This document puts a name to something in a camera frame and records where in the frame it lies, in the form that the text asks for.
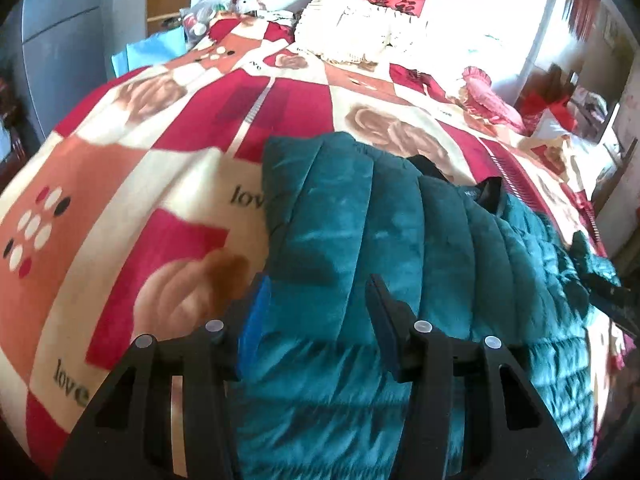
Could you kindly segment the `light blue paper bag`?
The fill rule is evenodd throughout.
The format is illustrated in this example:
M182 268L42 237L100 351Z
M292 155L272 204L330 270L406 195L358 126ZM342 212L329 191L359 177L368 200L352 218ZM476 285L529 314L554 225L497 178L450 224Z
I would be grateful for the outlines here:
M112 56L114 75L121 77L132 70L154 64L164 64L186 54L186 38L182 28L157 32L149 38L126 44L124 50Z

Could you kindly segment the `pink ruffled heart cushion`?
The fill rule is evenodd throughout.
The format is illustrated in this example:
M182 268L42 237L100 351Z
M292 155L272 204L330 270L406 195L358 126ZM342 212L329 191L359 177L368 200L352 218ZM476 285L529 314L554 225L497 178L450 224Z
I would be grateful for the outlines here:
M507 126L516 133L525 131L520 113L492 90L488 73L478 67L468 66L463 70L462 80L461 101L470 113L493 125Z

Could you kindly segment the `grey refrigerator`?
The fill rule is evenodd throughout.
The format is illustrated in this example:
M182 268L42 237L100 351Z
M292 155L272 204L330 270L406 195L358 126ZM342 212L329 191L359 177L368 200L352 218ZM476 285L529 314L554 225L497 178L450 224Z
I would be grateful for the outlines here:
M1 52L39 145L105 84L102 0L18 0L1 26Z

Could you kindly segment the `cream fringed pillow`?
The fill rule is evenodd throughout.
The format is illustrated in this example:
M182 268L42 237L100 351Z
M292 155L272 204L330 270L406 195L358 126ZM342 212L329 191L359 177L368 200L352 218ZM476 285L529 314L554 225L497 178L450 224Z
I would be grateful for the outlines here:
M366 0L310 0L294 28L296 47L334 63L459 65L484 48L485 32L462 0L425 0L419 15Z

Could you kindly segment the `santa plush toy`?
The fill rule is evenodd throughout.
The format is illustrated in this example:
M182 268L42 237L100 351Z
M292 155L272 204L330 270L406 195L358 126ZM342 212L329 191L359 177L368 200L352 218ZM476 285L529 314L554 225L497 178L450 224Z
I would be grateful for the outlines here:
M262 0L231 0L231 3L237 14L258 14L266 10Z

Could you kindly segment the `red orange patterned blanket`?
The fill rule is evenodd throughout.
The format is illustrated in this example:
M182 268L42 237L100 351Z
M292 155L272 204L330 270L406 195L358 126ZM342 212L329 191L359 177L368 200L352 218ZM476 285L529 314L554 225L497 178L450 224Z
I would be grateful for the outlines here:
M195 51L91 92L1 196L1 418L26 454L51 471L134 338L191 333L267 271L273 138L346 133L485 205L509 193L606 259L586 194L470 113L463 87L329 63L284 26L223 15ZM587 339L594 452L620 335L596 309Z

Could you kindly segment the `teal quilted down jacket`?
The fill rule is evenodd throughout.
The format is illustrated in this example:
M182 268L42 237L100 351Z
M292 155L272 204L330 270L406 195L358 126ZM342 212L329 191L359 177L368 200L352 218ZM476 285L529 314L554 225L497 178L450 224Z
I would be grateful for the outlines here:
M257 356L230 392L247 479L384 479L409 389L383 368L364 292L393 297L450 337L499 337L572 452L590 466L594 394L585 278L618 280L582 233L509 193L427 176L346 133L273 138L262 156L271 302Z

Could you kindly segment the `white pillow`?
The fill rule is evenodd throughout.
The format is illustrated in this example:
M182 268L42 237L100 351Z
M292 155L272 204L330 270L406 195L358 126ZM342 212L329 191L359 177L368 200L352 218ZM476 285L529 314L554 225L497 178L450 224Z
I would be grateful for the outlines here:
M608 170L615 168L604 145L566 131L550 112L542 115L529 137L528 149L574 192L584 192L588 200L593 199Z

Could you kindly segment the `red gift bag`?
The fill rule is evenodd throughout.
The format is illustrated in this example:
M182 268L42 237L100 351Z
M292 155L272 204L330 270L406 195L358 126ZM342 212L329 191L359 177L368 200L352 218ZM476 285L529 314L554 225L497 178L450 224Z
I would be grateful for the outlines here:
M568 102L570 102L570 98L564 96L564 98L549 103L542 96L533 92L516 103L516 110L520 113L525 131L529 136L536 130L544 112L550 112L562 128L573 132L577 127L577 119L568 110Z

